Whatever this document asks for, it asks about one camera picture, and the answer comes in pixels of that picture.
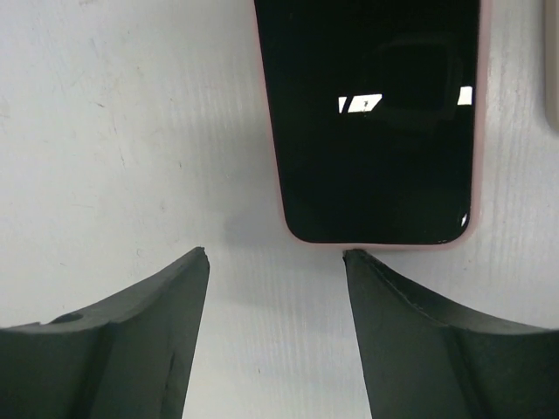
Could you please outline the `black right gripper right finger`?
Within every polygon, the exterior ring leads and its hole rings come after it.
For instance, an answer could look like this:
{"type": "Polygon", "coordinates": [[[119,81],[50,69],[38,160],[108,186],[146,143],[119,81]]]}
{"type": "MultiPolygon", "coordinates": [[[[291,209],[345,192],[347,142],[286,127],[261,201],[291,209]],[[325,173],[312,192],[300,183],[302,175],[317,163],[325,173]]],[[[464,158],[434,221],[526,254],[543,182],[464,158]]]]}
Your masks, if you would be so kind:
{"type": "Polygon", "coordinates": [[[460,305],[366,251],[343,261],[375,418],[557,417],[557,331],[460,305]]]}

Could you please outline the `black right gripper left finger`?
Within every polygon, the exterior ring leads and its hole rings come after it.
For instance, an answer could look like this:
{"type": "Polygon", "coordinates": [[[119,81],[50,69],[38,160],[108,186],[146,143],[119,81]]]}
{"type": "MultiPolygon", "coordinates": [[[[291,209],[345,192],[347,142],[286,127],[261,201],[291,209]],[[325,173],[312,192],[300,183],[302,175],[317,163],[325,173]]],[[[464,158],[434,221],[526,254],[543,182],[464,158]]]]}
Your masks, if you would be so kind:
{"type": "Polygon", "coordinates": [[[181,417],[209,276],[197,247],[95,304],[3,329],[2,417],[181,417]]]}

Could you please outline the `phone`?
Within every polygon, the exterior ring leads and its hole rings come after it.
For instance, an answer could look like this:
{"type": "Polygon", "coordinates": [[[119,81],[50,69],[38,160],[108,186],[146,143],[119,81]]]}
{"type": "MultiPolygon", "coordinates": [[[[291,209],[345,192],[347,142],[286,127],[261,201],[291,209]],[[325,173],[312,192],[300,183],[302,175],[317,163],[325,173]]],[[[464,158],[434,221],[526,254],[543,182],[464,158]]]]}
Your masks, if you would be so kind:
{"type": "Polygon", "coordinates": [[[543,1],[544,26],[544,90],[546,118],[556,132],[558,131],[558,0],[543,1]]]}
{"type": "Polygon", "coordinates": [[[426,248],[477,214],[487,1],[254,4],[286,226],[426,248]]]}

